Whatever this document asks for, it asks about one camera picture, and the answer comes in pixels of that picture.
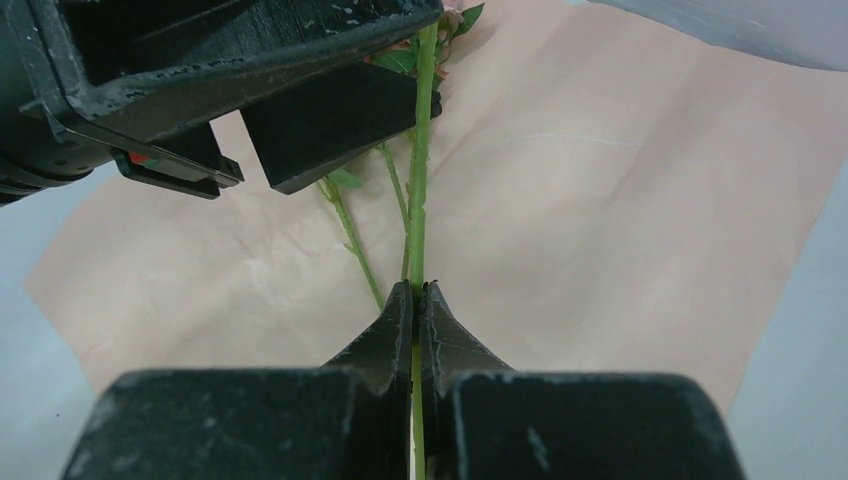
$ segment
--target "gray surface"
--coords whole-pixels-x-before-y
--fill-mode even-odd
[[[0,479],[58,478],[94,402],[73,352],[21,282],[70,212],[116,172],[103,166],[0,208]]]
[[[728,416],[751,480],[848,478],[848,165]]]
[[[801,67],[848,71],[848,0],[593,1],[710,45]]]

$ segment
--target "green stem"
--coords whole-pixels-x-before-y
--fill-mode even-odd
[[[395,189],[395,197],[398,200],[398,208],[400,208],[400,218],[403,220],[403,229],[409,230],[409,210],[406,207],[406,197],[403,194],[403,188],[400,186],[400,179],[397,176],[395,169],[395,160],[392,156],[392,149],[385,142],[381,143],[377,150],[383,154],[386,159],[386,168],[389,170],[389,177],[392,178],[392,186]]]
[[[430,156],[430,116],[433,98],[433,74],[436,69],[438,25],[421,31],[418,54],[418,100],[415,108],[415,145],[409,176],[409,280],[413,289],[424,285],[424,223],[427,200],[427,160]]]
[[[356,228],[353,226],[353,219],[351,219],[350,213],[347,211],[339,187],[327,179],[321,180],[318,187],[321,189],[324,197],[336,208],[336,213],[339,215],[339,220],[342,221],[342,227],[344,227],[347,238],[350,241],[350,244],[345,244],[345,247],[359,260],[359,266],[362,267],[362,273],[365,274],[365,279],[368,280],[368,286],[371,287],[371,294],[374,295],[374,301],[377,302],[377,307],[382,310],[386,306],[386,297],[380,293],[380,286],[377,284],[377,279],[371,270],[371,264],[368,263],[368,257],[365,256],[362,242],[359,241],[359,235],[357,235]]]
[[[403,193],[403,187],[400,186],[400,179],[395,169],[391,147],[386,142],[383,142],[377,147],[377,150],[386,159],[386,169],[388,169],[389,177],[392,179],[392,186],[395,189],[395,197],[397,197],[398,208],[400,209],[400,218],[403,220],[403,266],[401,268],[400,278],[405,279],[409,269],[409,207],[406,205],[406,196]]]
[[[409,171],[409,281],[416,295],[424,286],[424,203],[427,200],[427,159],[429,158],[433,74],[436,65],[438,25],[421,31],[418,53],[418,99],[415,107],[415,144]],[[421,341],[413,332],[412,343],[412,438],[415,442],[415,478],[426,476],[424,451],[424,410],[421,406]]]

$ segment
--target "leaf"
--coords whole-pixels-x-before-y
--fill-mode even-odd
[[[458,37],[460,35],[465,35],[471,30],[471,27],[477,23],[477,20],[480,18],[480,15],[483,13],[483,7],[486,6],[486,3],[481,3],[476,7],[471,7],[464,12],[462,12],[462,23],[459,24],[459,28],[456,29],[456,33],[453,34],[454,37]]]
[[[409,50],[392,50],[374,59],[377,65],[397,73],[409,73],[415,68],[417,57]]]
[[[356,175],[348,172],[343,168],[331,172],[329,175],[327,175],[327,178],[336,185],[350,190],[362,188],[363,185],[361,178],[357,177]]]

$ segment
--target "pink paper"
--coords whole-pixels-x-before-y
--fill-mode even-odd
[[[490,0],[455,48],[426,261],[458,319],[516,368],[679,372],[726,409],[848,154],[848,76],[560,0]],[[317,365],[377,315],[332,207],[268,188],[237,115],[215,127],[244,185],[210,202],[117,178],[28,278],[98,390]],[[388,293],[395,198],[378,155],[352,168]]]

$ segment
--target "paper sheet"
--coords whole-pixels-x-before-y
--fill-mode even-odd
[[[848,153],[848,76],[559,0],[489,0],[448,70],[426,264],[457,318],[516,368],[679,372],[726,410]],[[376,317],[331,206],[268,188],[238,116],[215,128],[245,184],[205,201],[115,179],[27,279],[96,389],[317,365]],[[395,198],[380,157],[352,168],[388,293]]]

